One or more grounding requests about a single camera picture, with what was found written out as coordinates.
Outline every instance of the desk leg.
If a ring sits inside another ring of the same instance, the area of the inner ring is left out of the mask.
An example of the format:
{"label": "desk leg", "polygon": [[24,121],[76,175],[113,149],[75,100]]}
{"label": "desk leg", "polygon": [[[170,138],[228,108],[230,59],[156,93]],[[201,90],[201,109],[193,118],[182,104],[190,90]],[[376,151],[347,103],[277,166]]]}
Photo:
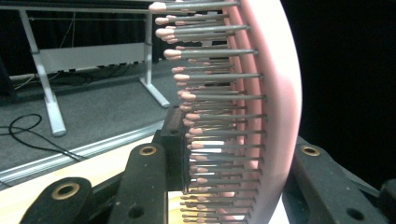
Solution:
{"label": "desk leg", "polygon": [[152,14],[146,14],[146,43],[145,43],[145,63],[146,76],[140,78],[140,82],[151,93],[162,107],[169,107],[170,103],[151,83],[151,66],[152,66]]}
{"label": "desk leg", "polygon": [[46,102],[47,112],[49,114],[49,123],[52,129],[52,134],[54,136],[62,136],[66,134],[64,120],[62,118],[58,102],[56,101],[55,94],[50,88],[50,82],[47,77],[46,69],[44,68],[43,62],[41,60],[40,51],[37,47],[37,43],[35,42],[35,37],[33,35],[32,27],[30,26],[26,10],[20,10],[20,16],[23,24],[23,29],[29,41],[30,50],[32,51],[32,56],[35,61],[35,68],[37,70],[38,77],[40,78],[40,82],[44,90],[44,100]]}

